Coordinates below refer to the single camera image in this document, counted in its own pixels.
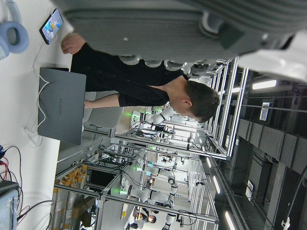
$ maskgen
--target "ceiling light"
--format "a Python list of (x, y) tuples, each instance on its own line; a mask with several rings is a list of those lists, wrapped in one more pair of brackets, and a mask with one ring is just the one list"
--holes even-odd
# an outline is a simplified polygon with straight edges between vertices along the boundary
[(210, 160), (209, 160), (209, 157), (207, 157), (207, 164), (208, 164), (209, 168), (212, 167), (212, 166), (211, 166), (211, 162), (210, 162)]
[(237, 87), (237, 88), (233, 88), (231, 90), (232, 93), (235, 93), (235, 92), (240, 92), (240, 87)]
[(225, 217), (226, 217), (226, 220), (227, 220), (227, 223), (228, 223), (230, 230), (236, 230), (228, 212), (225, 212)]
[(221, 193), (220, 186), (219, 186), (219, 184), (218, 184), (217, 179), (216, 179), (215, 176), (213, 176), (213, 182), (214, 182), (214, 185), (215, 185), (215, 188), (216, 188), (216, 192), (217, 192), (218, 194), (220, 194), (220, 193)]
[(265, 89), (276, 86), (276, 80), (268, 80), (253, 84), (253, 90)]

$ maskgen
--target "white desk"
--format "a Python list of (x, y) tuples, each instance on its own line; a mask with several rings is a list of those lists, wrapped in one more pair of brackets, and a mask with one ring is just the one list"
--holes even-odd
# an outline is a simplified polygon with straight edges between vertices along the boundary
[[(30, 43), (24, 53), (10, 54), (0, 60), (0, 145), (5, 149), (15, 145), (21, 151), (23, 207), (26, 207), (52, 198), (59, 141), (43, 138), (39, 147), (32, 148), (24, 128), (36, 130), (37, 127), (39, 67), (71, 66), (71, 55), (61, 52), (60, 42), (72, 31), (72, 27), (64, 19), (57, 39), (47, 46), (39, 33), (39, 28), (55, 7), (48, 0), (15, 1), (22, 15), (23, 25), (28, 31)], [(10, 170), (20, 182), (17, 150), (12, 148), (5, 156), (9, 159)], [(4, 166), (0, 166), (0, 171), (4, 171)], [(49, 212), (50, 203), (35, 207), (19, 224), (18, 229), (45, 229), (49, 221)]]

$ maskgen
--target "short dark hair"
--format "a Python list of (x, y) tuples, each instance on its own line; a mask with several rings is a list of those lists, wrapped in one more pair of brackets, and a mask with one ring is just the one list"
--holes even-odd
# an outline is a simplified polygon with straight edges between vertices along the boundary
[(185, 89), (192, 102), (190, 112), (199, 118), (200, 123), (215, 115), (219, 104), (218, 94), (215, 90), (192, 80), (188, 81)]
[(157, 221), (157, 218), (154, 215), (149, 215), (148, 217), (152, 218), (152, 220), (150, 221), (152, 224), (154, 224)]

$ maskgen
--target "blue headphones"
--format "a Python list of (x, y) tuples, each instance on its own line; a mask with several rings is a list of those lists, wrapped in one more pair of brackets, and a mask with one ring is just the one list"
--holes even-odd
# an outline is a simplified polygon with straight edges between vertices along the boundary
[[(27, 30), (21, 25), (21, 16), (16, 3), (11, 0), (6, 3), (13, 21), (0, 24), (0, 60), (10, 53), (24, 52), (29, 45), (29, 36)], [(11, 30), (15, 31), (15, 35), (11, 35)]]

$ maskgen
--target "gray laptop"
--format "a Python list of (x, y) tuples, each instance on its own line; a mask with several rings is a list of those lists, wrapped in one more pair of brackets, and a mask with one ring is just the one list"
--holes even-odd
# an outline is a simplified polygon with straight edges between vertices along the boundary
[[(38, 127), (38, 134), (80, 145), (86, 76), (50, 68), (40, 68), (40, 75), (50, 83), (39, 96), (46, 119)], [(45, 84), (40, 79), (39, 89)], [(39, 110), (38, 123), (43, 119), (44, 115)]]

